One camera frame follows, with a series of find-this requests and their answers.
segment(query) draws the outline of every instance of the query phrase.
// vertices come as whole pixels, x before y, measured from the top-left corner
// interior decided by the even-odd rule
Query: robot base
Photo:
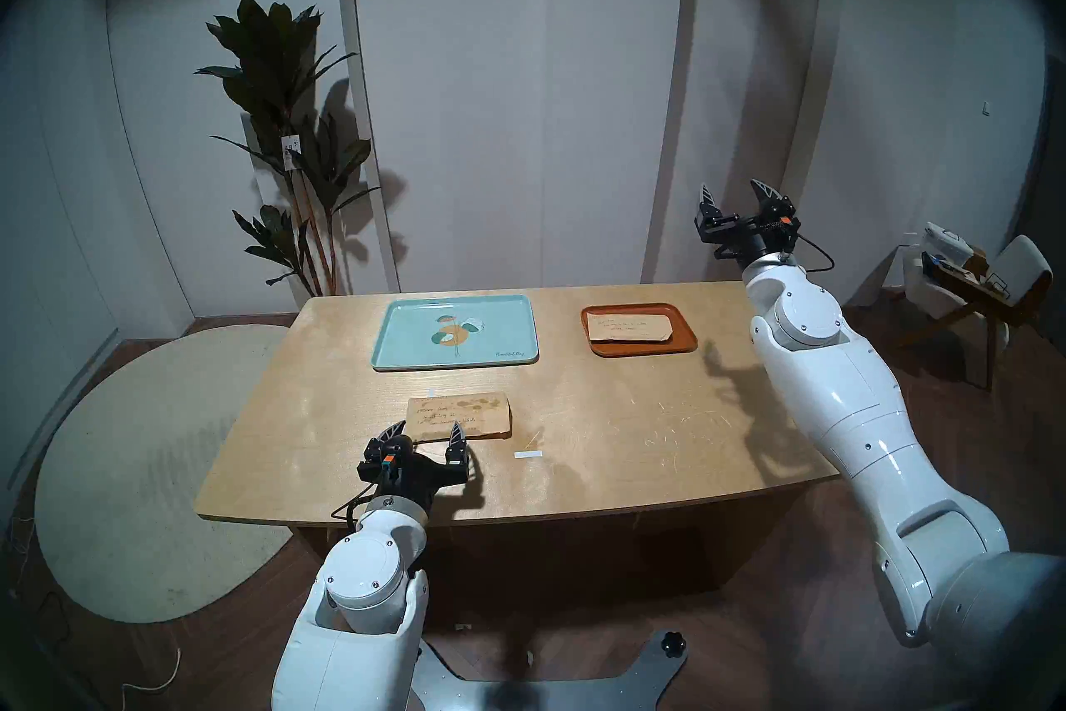
[[[410,690],[425,711],[655,711],[659,697],[688,658],[681,634],[660,631],[618,677],[481,682],[456,677],[422,641]]]

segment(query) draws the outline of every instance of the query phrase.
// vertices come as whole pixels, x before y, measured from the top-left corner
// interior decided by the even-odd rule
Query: orange tray
[[[588,338],[588,313],[610,316],[666,316],[674,334],[665,341],[589,341],[588,346],[601,358],[625,358],[631,355],[666,355],[667,353],[691,353],[699,342],[684,316],[673,304],[612,304],[610,306],[585,307],[581,310],[581,325]]]

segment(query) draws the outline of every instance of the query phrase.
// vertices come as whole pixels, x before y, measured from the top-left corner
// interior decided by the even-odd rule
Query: tabletop
[[[503,293],[529,296],[536,362],[371,368],[392,301]],[[695,352],[601,358],[589,350],[583,307],[650,302],[680,310]],[[489,390],[510,399],[512,434],[469,442],[471,479],[437,495],[431,523],[640,511],[836,475],[775,395],[748,338],[752,314],[739,281],[312,298],[223,443],[196,513],[336,526],[330,512],[364,487],[356,466],[367,440],[403,419],[409,398]]]

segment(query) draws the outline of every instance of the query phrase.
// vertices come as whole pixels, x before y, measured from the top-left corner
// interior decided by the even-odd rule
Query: plant stem
[[[327,224],[326,235],[328,235],[329,237],[329,260],[330,263],[333,264],[329,274],[329,285],[330,285],[329,289],[336,295],[337,294],[337,247],[334,244],[333,219],[334,219],[334,213],[326,212],[326,224]]]
[[[296,273],[296,277],[300,278],[300,282],[304,285],[304,289],[307,290],[307,294],[313,295],[314,293],[311,292],[311,285],[307,282],[307,278],[304,276],[304,273],[300,270],[294,270],[294,272]]]
[[[304,183],[304,199],[305,199],[306,205],[307,205],[307,214],[308,214],[309,220],[311,222],[311,232],[313,232],[313,235],[314,235],[314,245],[318,247],[319,258],[322,261],[322,270],[323,270],[323,273],[324,273],[324,275],[326,277],[326,288],[329,289],[330,294],[333,294],[333,288],[329,285],[329,264],[326,262],[326,253],[325,253],[325,249],[322,248],[322,238],[319,237],[319,227],[318,227],[318,224],[314,221],[314,207],[311,206],[311,197],[310,197],[310,195],[307,194],[307,180],[304,179],[303,174],[301,174],[300,177],[301,177],[301,180]]]
[[[292,175],[293,173],[291,172],[287,174],[285,176],[285,182],[289,184],[289,197],[292,198],[292,214],[296,219],[293,226],[293,235],[297,235],[300,227],[304,224],[304,217],[300,214],[300,199],[296,197],[296,188],[292,182]],[[307,279],[303,277],[303,273],[301,273],[301,280],[304,281],[304,286],[307,287],[307,291],[310,292],[312,296],[318,295],[321,297],[322,287],[319,285],[319,276],[314,271],[314,259],[311,258],[310,255],[307,256],[307,268],[311,271],[311,280],[314,281],[314,290],[311,290],[311,288],[307,285]]]

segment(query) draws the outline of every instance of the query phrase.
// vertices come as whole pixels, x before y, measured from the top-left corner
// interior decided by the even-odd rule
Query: white rug
[[[164,344],[118,370],[60,426],[41,467],[41,550],[93,613],[157,623],[192,613],[252,576],[286,528],[193,512],[226,434],[286,329],[231,326]]]

